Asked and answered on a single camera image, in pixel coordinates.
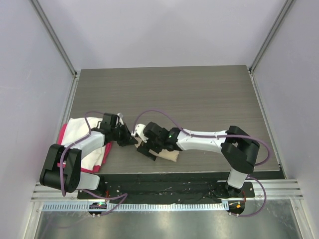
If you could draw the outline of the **beige cloth napkin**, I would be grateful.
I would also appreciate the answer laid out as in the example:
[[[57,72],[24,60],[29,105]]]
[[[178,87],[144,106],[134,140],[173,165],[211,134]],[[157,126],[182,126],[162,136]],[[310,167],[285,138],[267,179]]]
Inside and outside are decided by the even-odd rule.
[[[147,146],[146,143],[142,142],[142,143],[137,143],[135,144],[135,147],[137,148],[140,144]],[[167,151],[166,149],[163,149],[161,152],[156,153],[153,150],[150,149],[150,153],[152,153],[153,155],[155,155],[157,158],[162,158],[165,160],[170,160],[173,162],[177,161],[177,158],[179,156],[179,151]]]

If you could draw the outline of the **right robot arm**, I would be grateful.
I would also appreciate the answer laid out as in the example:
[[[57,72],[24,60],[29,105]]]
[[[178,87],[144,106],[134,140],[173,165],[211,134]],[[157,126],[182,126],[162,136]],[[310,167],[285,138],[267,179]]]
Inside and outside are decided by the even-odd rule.
[[[138,124],[131,135],[137,140],[137,151],[156,160],[157,157],[177,161],[182,151],[201,150],[221,154],[231,166],[225,191],[239,196],[244,181],[254,171],[260,144],[241,128],[230,126],[218,132],[191,131],[173,127],[167,130],[154,122]]]

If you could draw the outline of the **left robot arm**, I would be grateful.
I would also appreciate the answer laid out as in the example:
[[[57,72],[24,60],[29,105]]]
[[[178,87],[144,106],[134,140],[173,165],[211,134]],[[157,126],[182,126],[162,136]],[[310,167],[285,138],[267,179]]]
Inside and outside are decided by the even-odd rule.
[[[60,190],[63,196],[76,190],[88,190],[94,198],[100,199],[106,193],[106,186],[100,183],[98,175],[81,171],[82,160],[110,142],[128,146],[138,141],[130,133],[121,114],[104,113],[93,126],[88,114],[90,112],[83,117],[87,128],[81,137],[49,147],[39,182],[42,186]]]

